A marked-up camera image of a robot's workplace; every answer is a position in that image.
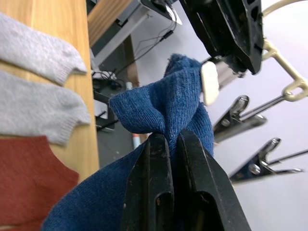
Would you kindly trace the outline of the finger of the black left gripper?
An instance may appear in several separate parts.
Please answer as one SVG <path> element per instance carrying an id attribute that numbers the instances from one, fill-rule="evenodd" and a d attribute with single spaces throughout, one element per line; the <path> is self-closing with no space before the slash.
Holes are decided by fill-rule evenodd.
<path id="1" fill-rule="evenodd" d="M 241 57 L 235 38 L 241 11 L 239 0 L 181 0 L 180 3 L 210 56 Z"/>
<path id="2" fill-rule="evenodd" d="M 240 71 L 257 74 L 264 44 L 261 1 L 218 0 L 216 3 L 221 16 L 217 55 Z"/>

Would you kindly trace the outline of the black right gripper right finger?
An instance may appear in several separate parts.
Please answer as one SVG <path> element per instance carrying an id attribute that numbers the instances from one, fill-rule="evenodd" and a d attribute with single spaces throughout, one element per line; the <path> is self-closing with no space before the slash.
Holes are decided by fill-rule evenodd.
<path id="1" fill-rule="evenodd" d="M 177 139 L 179 205 L 186 231 L 249 231 L 231 182 L 199 138 L 183 130 Z"/>

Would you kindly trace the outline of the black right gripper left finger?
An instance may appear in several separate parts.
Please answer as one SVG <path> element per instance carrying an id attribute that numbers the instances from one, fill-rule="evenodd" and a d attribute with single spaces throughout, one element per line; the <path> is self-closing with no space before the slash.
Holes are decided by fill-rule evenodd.
<path id="1" fill-rule="evenodd" d="M 151 134 L 128 177 L 120 230 L 170 231 L 174 188 L 168 143 Z"/>

